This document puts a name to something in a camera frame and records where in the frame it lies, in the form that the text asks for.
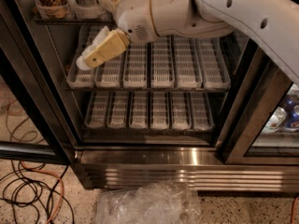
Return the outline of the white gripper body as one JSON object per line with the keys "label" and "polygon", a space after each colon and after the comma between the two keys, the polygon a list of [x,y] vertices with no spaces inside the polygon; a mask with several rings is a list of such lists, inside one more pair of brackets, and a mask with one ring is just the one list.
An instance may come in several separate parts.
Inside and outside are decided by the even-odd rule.
{"label": "white gripper body", "polygon": [[151,16],[151,0],[120,0],[113,18],[131,43],[150,43],[158,38]]}

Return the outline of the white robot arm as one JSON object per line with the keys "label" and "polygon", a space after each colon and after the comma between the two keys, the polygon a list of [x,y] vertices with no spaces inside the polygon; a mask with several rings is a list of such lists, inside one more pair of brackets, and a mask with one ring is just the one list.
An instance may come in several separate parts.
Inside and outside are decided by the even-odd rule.
{"label": "white robot arm", "polygon": [[77,59],[91,70],[131,44],[166,35],[214,38],[237,29],[293,82],[299,82],[299,5],[292,0],[100,0],[117,28],[104,27]]}

